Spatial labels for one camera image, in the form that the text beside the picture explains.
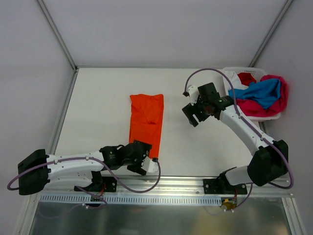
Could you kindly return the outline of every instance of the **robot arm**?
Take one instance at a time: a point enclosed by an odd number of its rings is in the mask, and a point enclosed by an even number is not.
[[[229,96],[220,97],[213,83],[200,87],[188,87],[190,103],[182,110],[188,117],[190,124],[197,126],[198,122],[206,120],[209,116],[214,116],[227,126],[246,144],[252,160],[249,165],[235,167],[221,173],[220,178],[224,182],[235,186],[238,184],[255,183],[263,186],[270,181],[286,174],[287,168],[271,146],[262,139],[240,118],[235,110],[234,101]],[[283,141],[275,141],[270,136],[263,133],[244,113],[239,109],[240,115],[245,118],[252,127],[262,134],[262,138],[270,141],[277,147],[288,160],[288,146]]]
[[[105,163],[111,170],[121,166],[141,175],[156,172],[157,163],[149,158],[152,146],[135,141],[126,146],[105,146],[98,151],[70,155],[47,155],[44,149],[39,149],[29,155],[18,165],[19,174],[40,164],[55,162],[55,164],[40,167],[19,178],[20,195],[29,195],[47,188],[84,187],[87,191],[100,191],[103,185],[101,172],[106,170],[96,161],[86,161],[84,158],[95,158]]]

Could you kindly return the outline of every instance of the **cable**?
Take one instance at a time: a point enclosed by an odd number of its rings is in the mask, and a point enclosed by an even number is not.
[[[103,184],[102,190],[101,190],[100,195],[99,195],[100,197],[103,195],[105,188],[106,188],[106,184]]]
[[[250,129],[255,133],[257,134],[261,140],[263,140],[265,143],[267,143],[269,146],[271,146],[277,153],[278,155],[282,158],[287,170],[288,170],[288,173],[289,173],[289,177],[290,177],[290,184],[289,186],[281,186],[281,185],[277,185],[275,183],[272,183],[272,182],[269,182],[270,185],[273,185],[275,187],[278,187],[278,188],[282,188],[282,189],[290,189],[293,187],[293,184],[294,184],[294,179],[293,179],[293,173],[292,173],[292,170],[284,156],[284,154],[278,149],[276,148],[270,141],[268,141],[266,138],[263,138],[262,134],[254,127],[252,126],[243,116],[241,116],[240,112],[239,112],[239,109],[238,109],[238,106],[237,106],[237,101],[236,101],[236,94],[235,94],[235,90],[234,90],[234,87],[232,85],[232,83],[230,82],[229,78],[221,71],[217,70],[217,69],[211,69],[211,68],[205,68],[205,69],[200,69],[200,70],[197,70],[195,71],[194,73],[192,73],[186,80],[186,83],[185,83],[185,90],[184,90],[184,93],[187,92],[187,86],[188,86],[188,82],[190,80],[190,78],[195,75],[196,73],[198,72],[201,72],[201,71],[204,71],[204,70],[210,70],[210,71],[215,71],[215,72],[218,72],[219,74],[221,74],[226,80],[227,82],[229,83],[230,87],[231,87],[231,90],[233,91],[233,96],[234,96],[234,107],[235,107],[235,111],[238,115],[238,117],[240,119],[242,119],[242,121],[248,126],[250,127]]]
[[[127,189],[127,190],[129,190],[129,191],[131,191],[131,192],[134,192],[134,193],[145,193],[145,192],[149,192],[149,191],[153,190],[153,189],[157,186],[157,184],[159,183],[159,181],[160,181],[160,179],[161,179],[161,166],[160,166],[160,163],[158,162],[158,159],[156,159],[156,163],[157,163],[157,166],[158,166],[158,177],[157,177],[156,183],[155,183],[153,186],[151,186],[151,188],[148,188],[148,189],[143,190],[143,191],[134,190],[134,189],[129,188],[128,186],[126,186],[123,182],[120,181],[120,179],[111,171],[111,169],[110,169],[104,162],[100,161],[100,160],[97,159],[97,158],[89,157],[89,156],[88,156],[88,160],[87,160],[86,157],[73,157],[73,158],[60,159],[60,160],[58,160],[57,162],[58,162],[58,163],[61,163],[61,162],[74,161],[74,160],[86,160],[86,161],[93,160],[93,161],[96,161],[96,162],[102,164],[102,165],[105,167],[105,169],[107,169],[107,170],[109,171],[109,173],[112,175],[112,177],[113,177],[114,179],[116,179],[117,182],[120,183],[121,186],[123,186],[125,189]],[[25,174],[27,174],[27,173],[29,173],[29,172],[31,172],[31,171],[33,171],[33,170],[36,170],[36,169],[38,169],[38,168],[44,167],[44,166],[46,166],[46,165],[51,165],[51,164],[55,164],[55,161],[51,161],[51,162],[48,162],[48,163],[43,163],[43,164],[34,166],[34,167],[30,168],[30,169],[27,169],[26,171],[23,171],[21,174],[19,174],[19,175],[17,175],[16,177],[14,177],[14,178],[8,183],[7,189],[10,190],[10,191],[19,190],[19,188],[12,188],[12,187],[11,187],[11,185],[12,185],[16,180],[18,180],[19,178],[21,178],[22,176],[24,176]],[[89,193],[89,192],[88,192],[88,194],[97,197],[96,194],[93,194],[93,193],[91,194],[91,193]]]
[[[123,186],[125,189],[131,191],[131,192],[135,192],[135,193],[145,193],[145,192],[149,192],[151,191],[152,189],[154,189],[157,184],[159,183],[160,179],[161,179],[161,166],[160,166],[160,163],[158,162],[158,159],[156,159],[156,163],[157,163],[157,166],[158,166],[158,178],[156,180],[156,183],[146,189],[146,190],[143,190],[143,191],[138,191],[138,190],[134,190],[134,189],[131,189],[129,188],[128,186],[126,186],[124,183],[122,183],[120,181],[120,179],[110,170],[110,168],[102,161],[100,161],[99,159],[96,159],[94,157],[89,157],[88,159],[86,157],[73,157],[73,158],[67,158],[67,159],[60,159],[57,161],[57,163],[61,163],[61,162],[67,162],[67,161],[74,161],[74,160],[86,160],[86,161],[89,161],[89,160],[92,160],[92,161],[96,161],[96,162],[99,162],[100,164],[102,164],[108,171],[110,174],[112,174],[113,178],[117,180],[117,182],[120,183],[121,186]],[[14,190],[19,190],[19,188],[12,188],[11,185],[16,181],[18,180],[19,178],[21,178],[22,176],[24,176],[25,174],[33,171],[33,170],[36,170],[38,168],[41,168],[41,167],[44,167],[44,166],[47,166],[47,165],[51,165],[51,164],[56,164],[55,161],[51,161],[51,162],[48,162],[48,163],[43,163],[43,164],[40,164],[40,165],[37,165],[37,166],[34,166],[30,169],[27,169],[26,171],[22,172],[21,174],[17,175],[16,177],[14,177],[7,185],[7,189],[10,190],[10,191],[14,191]],[[65,215],[67,215],[69,212],[71,212],[73,209],[79,207],[80,205],[82,206],[85,206],[86,209],[101,209],[103,207],[105,207],[108,203],[106,200],[104,200],[102,197],[94,194],[94,193],[91,193],[91,192],[88,192],[86,190],[84,190],[82,187],[80,186],[76,186],[80,191],[86,193],[86,194],[89,194],[91,195],[92,197],[95,197],[97,199],[99,199],[101,202],[103,202],[104,204],[103,205],[100,205],[99,207],[93,207],[93,206],[89,206],[89,205],[86,205],[85,203],[83,204],[77,204],[75,206],[73,206],[72,208],[70,208],[68,211],[66,211],[65,213],[61,214],[61,215],[58,215],[58,216],[46,216],[46,215],[43,215],[39,210],[38,210],[38,214],[42,217],[42,218],[45,218],[45,219],[56,219],[56,218],[60,218],[60,217],[63,217]]]
[[[102,185],[102,189],[101,189],[100,192],[97,193],[97,195],[98,196],[102,196],[103,192],[104,192],[104,185]]]
[[[234,209],[223,210],[223,211],[220,211],[220,212],[218,212],[218,213],[216,213],[216,214],[213,214],[213,213],[209,212],[209,211],[206,209],[206,207],[204,207],[204,209],[205,209],[205,211],[206,211],[207,213],[209,213],[210,215],[213,215],[213,216],[219,215],[219,214],[221,214],[221,213],[223,213],[223,212],[233,212],[233,211],[235,211],[237,208],[241,207],[241,205],[242,205],[243,203],[245,203],[245,202],[248,200],[248,198],[250,197],[250,195],[251,195],[251,193],[252,193],[252,188],[253,188],[253,183],[250,184],[250,190],[249,190],[249,193],[248,193],[247,197],[245,197],[245,199],[244,199],[240,204],[238,204]]]
[[[235,196],[231,199],[231,200],[236,200],[236,202],[237,202],[237,195],[238,195],[238,190],[236,189],[236,194],[235,194]]]

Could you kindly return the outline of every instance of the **orange shirt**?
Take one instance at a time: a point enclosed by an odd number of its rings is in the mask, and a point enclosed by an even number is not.
[[[141,141],[152,145],[149,158],[158,158],[164,110],[162,94],[131,95],[132,116],[129,143]]]

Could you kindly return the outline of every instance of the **laundry basket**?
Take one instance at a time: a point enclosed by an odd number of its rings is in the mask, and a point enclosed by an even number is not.
[[[249,67],[225,67],[222,69],[222,72],[225,72],[225,71],[234,71],[237,74],[239,74],[241,72],[249,72],[255,78],[255,80],[257,82],[259,82],[264,75],[267,75],[267,73],[262,69],[249,68]],[[228,94],[228,90],[226,89],[226,87],[227,87],[226,84],[228,84],[228,82],[224,77],[223,77],[223,82],[224,82],[225,92],[226,92],[226,94]],[[248,118],[250,120],[253,120],[253,121],[266,121],[266,120],[271,120],[271,119],[278,119],[279,117],[280,117],[280,113],[276,114],[274,116],[270,116],[270,117],[251,117],[251,116],[248,116]]]

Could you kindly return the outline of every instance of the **white tabletop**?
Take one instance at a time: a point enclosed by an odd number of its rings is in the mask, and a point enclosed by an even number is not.
[[[249,164],[251,154],[230,128],[214,117],[197,127],[182,108],[187,77],[196,69],[79,69],[69,103],[58,155],[89,153],[107,145],[127,144],[131,94],[164,94],[159,161],[164,176],[217,176],[234,166]],[[189,85],[214,82],[225,95],[222,77],[213,71],[196,74]],[[133,175],[126,167],[115,171]]]

